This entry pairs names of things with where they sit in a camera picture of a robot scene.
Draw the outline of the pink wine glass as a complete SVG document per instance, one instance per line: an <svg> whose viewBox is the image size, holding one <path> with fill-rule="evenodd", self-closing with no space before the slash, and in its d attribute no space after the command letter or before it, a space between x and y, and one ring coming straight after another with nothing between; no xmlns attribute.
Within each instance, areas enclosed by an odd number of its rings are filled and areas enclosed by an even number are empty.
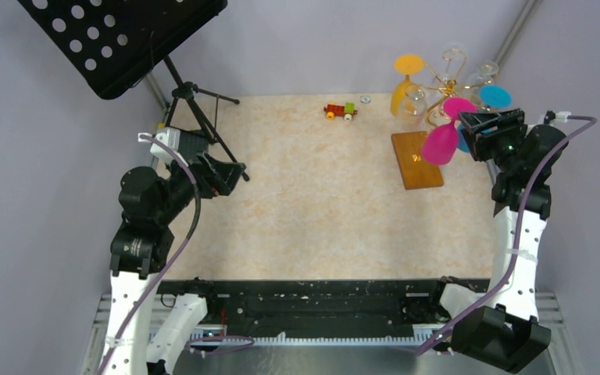
<svg viewBox="0 0 600 375"><path fill-rule="evenodd" d="M455 154L459 144L455 122L459 120L459 114L475 113L477 107L468 99L455 97L444 102L443 110L449 122L432 130L420 150L422 160L435 166L448 164Z"/></svg>

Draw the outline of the clear wine glass front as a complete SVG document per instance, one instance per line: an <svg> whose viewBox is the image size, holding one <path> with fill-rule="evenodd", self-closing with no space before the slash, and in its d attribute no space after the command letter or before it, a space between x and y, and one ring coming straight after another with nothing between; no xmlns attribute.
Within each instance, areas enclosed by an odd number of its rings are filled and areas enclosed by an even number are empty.
<svg viewBox="0 0 600 375"><path fill-rule="evenodd" d="M417 84L409 85L399 103L397 120L408 126L418 126L427 111L427 98L425 90Z"/></svg>

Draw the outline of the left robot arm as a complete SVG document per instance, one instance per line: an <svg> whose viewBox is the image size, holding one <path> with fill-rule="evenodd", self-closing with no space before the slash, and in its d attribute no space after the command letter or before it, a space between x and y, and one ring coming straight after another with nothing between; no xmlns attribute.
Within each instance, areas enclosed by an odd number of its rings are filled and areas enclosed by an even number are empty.
<svg viewBox="0 0 600 375"><path fill-rule="evenodd" d="M221 162L207 152L190 161L173 153L163 178L149 166L133 168L120 181L121 224L110 245L111 306L99 374L168 374L180 353L180 339L198 323L218 316L216 298L201 293L189 305L173 311L162 344L149 344L155 293L163 275L180 253L170 253L174 241L171 223L193 203L195 212L181 245L195 233L202 200L230 195L246 177L241 162Z"/></svg>

